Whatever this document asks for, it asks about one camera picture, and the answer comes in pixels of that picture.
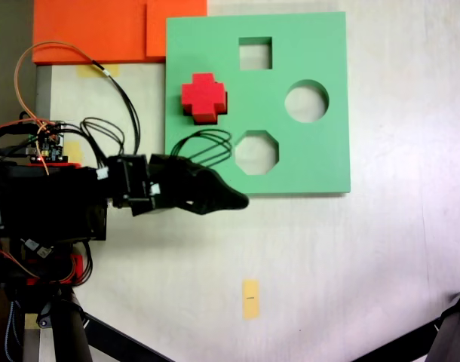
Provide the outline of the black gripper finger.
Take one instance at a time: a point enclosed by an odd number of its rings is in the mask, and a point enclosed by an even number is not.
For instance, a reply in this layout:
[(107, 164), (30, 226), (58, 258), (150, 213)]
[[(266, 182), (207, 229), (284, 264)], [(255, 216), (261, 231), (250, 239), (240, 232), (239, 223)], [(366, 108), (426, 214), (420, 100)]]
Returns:
[(200, 171), (199, 183), (204, 196), (214, 206), (248, 206), (250, 203), (245, 194), (229, 186), (215, 170)]
[(243, 210), (245, 203), (201, 203), (197, 201), (186, 201), (177, 206), (179, 209), (197, 215), (207, 215), (217, 211)]

